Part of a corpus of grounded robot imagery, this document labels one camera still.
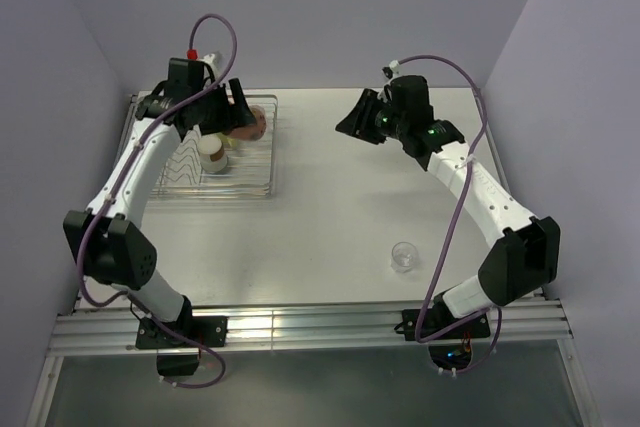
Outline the pink patterned ceramic mug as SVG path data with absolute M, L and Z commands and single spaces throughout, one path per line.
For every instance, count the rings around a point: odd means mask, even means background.
M 255 142 L 259 141 L 267 131 L 267 118 L 264 109 L 260 106 L 253 105 L 250 107 L 254 117 L 254 123 L 244 127 L 233 129 L 228 137 L 234 140 Z

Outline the pale yellow plastic mug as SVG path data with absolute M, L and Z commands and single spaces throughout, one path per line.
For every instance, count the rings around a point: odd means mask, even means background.
M 225 149 L 235 150 L 235 149 L 238 149 L 240 146 L 240 141 L 238 139 L 229 137 L 222 133 L 218 133 L 217 137 L 221 140 Z

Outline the brown metal-lined cup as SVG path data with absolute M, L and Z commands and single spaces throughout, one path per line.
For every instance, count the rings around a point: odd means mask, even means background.
M 216 136 L 203 136 L 197 143 L 197 152 L 202 170 L 217 174 L 228 165 L 228 157 L 222 140 Z

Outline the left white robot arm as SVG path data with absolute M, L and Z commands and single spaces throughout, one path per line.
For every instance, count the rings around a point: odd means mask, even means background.
M 169 62 L 166 79 L 138 102 L 126 146 L 105 186 L 82 211 L 71 210 L 63 230 L 81 279 L 110 286 L 142 310 L 142 327 L 172 346 L 195 333 L 189 299 L 157 271 L 157 249 L 142 233 L 150 194 L 167 160 L 187 134 L 227 134 L 254 128 L 256 116 L 239 80 L 223 80 L 214 54 L 190 51 Z

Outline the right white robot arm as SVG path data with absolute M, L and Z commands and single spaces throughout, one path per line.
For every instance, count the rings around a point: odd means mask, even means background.
M 556 279 L 558 223 L 519 204 L 476 161 L 476 145 L 467 143 L 450 121 L 436 118 L 425 78 L 400 76 L 380 92 L 365 89 L 335 129 L 374 145 L 399 141 L 456 197 L 454 212 L 467 212 L 490 248 L 471 278 L 441 294 L 429 286 L 414 323 L 417 342 L 455 336 L 487 310 L 505 307 Z

